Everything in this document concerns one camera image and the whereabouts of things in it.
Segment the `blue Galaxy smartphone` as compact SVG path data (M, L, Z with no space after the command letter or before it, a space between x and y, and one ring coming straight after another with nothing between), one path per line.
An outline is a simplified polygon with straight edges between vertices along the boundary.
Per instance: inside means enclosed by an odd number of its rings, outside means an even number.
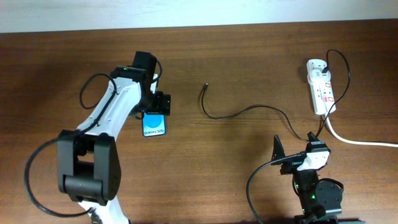
M165 116L160 114L144 114L142 120L144 137L166 134Z

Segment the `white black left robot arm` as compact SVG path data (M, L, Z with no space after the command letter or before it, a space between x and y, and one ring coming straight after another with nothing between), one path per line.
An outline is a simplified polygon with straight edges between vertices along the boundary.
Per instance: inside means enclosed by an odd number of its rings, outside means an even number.
M166 133L171 96L157 90L160 73L116 67L108 89L76 130L57 143L58 188L78 203L92 223L129 223L117 194L121 183L116 141L129 116L142 120L145 137Z

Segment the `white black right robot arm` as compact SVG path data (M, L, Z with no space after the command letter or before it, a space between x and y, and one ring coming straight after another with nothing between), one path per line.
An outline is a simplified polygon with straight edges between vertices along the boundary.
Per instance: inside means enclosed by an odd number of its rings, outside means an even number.
M295 223L338 223L342 213L341 201L344 185L337 180L319 178L318 171L327 165L330 148L312 132L304 151L286 156L282 143L274 136L272 159L280 165L282 175L292 175L292 183L303 210L294 216Z

